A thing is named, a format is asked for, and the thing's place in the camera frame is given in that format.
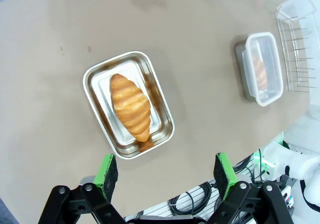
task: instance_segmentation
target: bolt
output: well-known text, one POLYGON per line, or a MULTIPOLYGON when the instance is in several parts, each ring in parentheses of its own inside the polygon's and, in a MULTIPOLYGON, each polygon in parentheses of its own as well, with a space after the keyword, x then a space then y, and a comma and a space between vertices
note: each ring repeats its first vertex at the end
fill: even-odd
POLYGON ((267 189, 267 191, 272 191, 272 186, 267 185, 267 186, 266 186, 266 189, 267 189))
POLYGON ((92 190, 92 185, 87 185, 85 189, 86 189, 86 191, 91 191, 92 190))
POLYGON ((246 184, 244 184, 244 183, 241 183, 241 184, 240 184, 240 188, 241 188, 241 189, 246 189, 246 187, 247 187, 246 184))
POLYGON ((61 188, 59 189, 59 193, 60 193, 60 194, 65 193, 65 188, 64 188, 64 187, 61 187, 61 188))

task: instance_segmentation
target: metal tray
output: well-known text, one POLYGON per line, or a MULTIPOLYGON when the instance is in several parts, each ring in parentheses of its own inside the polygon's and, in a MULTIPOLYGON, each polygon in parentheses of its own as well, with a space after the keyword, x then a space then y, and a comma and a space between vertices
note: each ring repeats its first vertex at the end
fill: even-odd
POLYGON ((123 159, 136 158, 170 140, 175 126, 148 56, 132 51, 103 61, 86 71, 83 87, 98 122, 114 152, 123 159), (110 78, 121 74, 133 81, 150 100, 150 137, 137 141, 116 116, 110 94, 110 78))

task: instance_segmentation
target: bread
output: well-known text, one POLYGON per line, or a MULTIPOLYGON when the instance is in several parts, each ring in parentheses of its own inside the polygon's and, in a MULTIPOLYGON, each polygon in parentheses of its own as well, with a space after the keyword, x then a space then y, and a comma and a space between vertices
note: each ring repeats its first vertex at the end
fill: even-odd
POLYGON ((115 74, 110 80, 111 99, 120 122, 138 141, 150 135, 150 102, 134 82, 115 74))
POLYGON ((252 59, 258 88, 259 90, 265 90, 268 87, 266 66, 260 58, 252 56, 252 59))

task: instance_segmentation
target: food container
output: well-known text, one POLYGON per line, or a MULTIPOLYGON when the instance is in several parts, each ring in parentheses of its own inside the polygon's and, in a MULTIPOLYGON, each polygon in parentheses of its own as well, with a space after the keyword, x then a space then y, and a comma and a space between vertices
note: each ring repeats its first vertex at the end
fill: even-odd
POLYGON ((118 157, 136 158, 171 139, 174 121, 151 61, 144 53, 132 51, 103 61, 86 71, 83 83, 98 122, 118 157), (146 142, 137 141, 115 113, 110 78, 117 73, 133 81, 150 101, 150 137, 146 142))
POLYGON ((284 84, 275 37, 269 32, 251 34, 235 52, 246 98, 261 106, 280 98, 284 84))

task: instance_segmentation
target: table surface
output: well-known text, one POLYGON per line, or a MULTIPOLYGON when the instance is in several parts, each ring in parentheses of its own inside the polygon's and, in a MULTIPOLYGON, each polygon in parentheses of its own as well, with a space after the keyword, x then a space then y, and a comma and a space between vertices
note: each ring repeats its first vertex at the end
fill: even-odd
POLYGON ((82 86, 85 71, 139 50, 153 64, 175 122, 166 144, 117 158, 112 203, 129 215, 213 176, 305 113, 308 93, 288 92, 274 17, 285 0, 5 0, 0 3, 0 196, 21 223, 36 223, 55 185, 75 188, 112 149, 82 86), (283 96, 267 107, 244 98, 234 46, 272 32, 283 96))

